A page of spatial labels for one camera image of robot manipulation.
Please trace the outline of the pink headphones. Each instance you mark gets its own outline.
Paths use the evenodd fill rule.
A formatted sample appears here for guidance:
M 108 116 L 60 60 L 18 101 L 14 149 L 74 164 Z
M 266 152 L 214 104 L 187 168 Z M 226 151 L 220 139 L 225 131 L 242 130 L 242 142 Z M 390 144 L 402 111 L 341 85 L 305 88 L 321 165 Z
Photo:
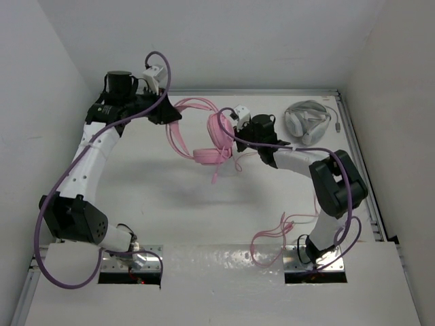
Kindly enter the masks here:
M 179 123 L 171 122 L 166 125 L 165 132 L 169 145 L 177 154 L 203 166 L 219 166 L 232 157 L 232 125 L 224 115 L 218 115 L 218 108 L 210 100 L 185 98 L 176 102 L 175 108 L 179 113 L 189 108 L 209 111 L 211 114 L 207 119 L 207 132 L 213 143 L 213 148 L 195 149 L 190 153 L 181 136 Z

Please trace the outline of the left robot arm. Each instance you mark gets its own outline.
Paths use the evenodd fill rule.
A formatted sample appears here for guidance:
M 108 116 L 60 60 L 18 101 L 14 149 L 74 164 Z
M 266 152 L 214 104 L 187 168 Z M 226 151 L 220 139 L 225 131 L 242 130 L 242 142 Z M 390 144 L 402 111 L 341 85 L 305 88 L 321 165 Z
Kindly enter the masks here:
M 128 71 L 110 71 L 100 97 L 88 110 L 82 140 L 75 153 L 75 166 L 56 186 L 52 197 L 43 196 L 39 207 L 56 238 L 87 242 L 114 252 L 127 252 L 134 241 L 132 231 L 112 226 L 95 205 L 99 179 L 108 157 L 134 115 L 156 125 L 181 119 L 164 94 L 160 82 L 167 74 L 162 66 L 143 72 L 145 88 L 138 93 L 139 80 Z

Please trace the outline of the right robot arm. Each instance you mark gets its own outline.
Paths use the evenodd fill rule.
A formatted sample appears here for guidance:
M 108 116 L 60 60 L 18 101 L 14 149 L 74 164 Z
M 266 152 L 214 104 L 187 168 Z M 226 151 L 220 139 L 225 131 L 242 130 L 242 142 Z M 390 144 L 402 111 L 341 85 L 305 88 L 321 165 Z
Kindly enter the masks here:
M 261 161 L 276 169 L 290 170 L 310 178 L 320 212 L 305 240 L 311 263 L 334 250 L 347 236 L 353 210 L 368 195 L 368 188 L 349 154 L 320 147 L 295 147 L 278 139 L 273 115 L 256 115 L 241 128 L 234 128 L 239 152 L 258 152 Z

